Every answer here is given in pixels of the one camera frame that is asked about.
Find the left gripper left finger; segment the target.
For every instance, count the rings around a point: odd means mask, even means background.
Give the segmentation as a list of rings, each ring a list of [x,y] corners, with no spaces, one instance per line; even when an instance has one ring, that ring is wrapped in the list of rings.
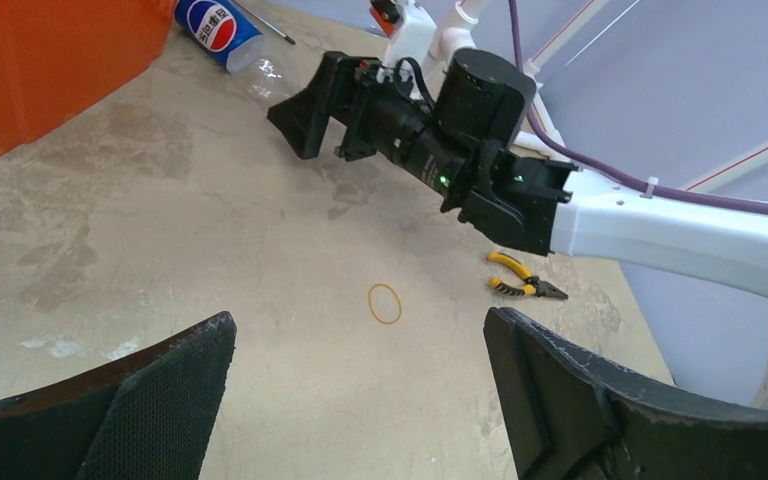
[[[197,479],[237,328],[220,312],[150,347],[0,400],[0,479]]]

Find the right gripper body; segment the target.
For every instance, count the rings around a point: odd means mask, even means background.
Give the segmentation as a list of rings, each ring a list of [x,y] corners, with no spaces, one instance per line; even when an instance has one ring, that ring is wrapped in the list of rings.
[[[335,155],[348,162],[377,153],[405,163],[424,132],[424,92],[419,63],[404,57],[386,67],[372,57],[325,56],[328,90],[323,105],[345,127]]]

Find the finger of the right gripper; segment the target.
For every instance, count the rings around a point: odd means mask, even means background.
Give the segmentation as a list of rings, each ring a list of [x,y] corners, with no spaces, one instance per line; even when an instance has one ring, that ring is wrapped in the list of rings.
[[[358,58],[328,51],[306,87],[268,109],[267,119],[302,160],[317,157],[331,118],[345,122],[357,92]]]

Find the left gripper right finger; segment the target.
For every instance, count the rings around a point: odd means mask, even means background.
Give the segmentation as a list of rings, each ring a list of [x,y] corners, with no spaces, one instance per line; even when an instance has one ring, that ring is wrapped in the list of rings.
[[[768,479],[768,410],[661,383],[509,307],[483,333],[519,478]]]

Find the Pepsi bottle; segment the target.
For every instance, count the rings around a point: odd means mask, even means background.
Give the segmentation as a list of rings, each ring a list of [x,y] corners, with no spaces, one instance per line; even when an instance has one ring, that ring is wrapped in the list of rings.
[[[264,104],[295,90],[286,52],[230,1],[181,0],[174,18],[184,33],[235,85]]]

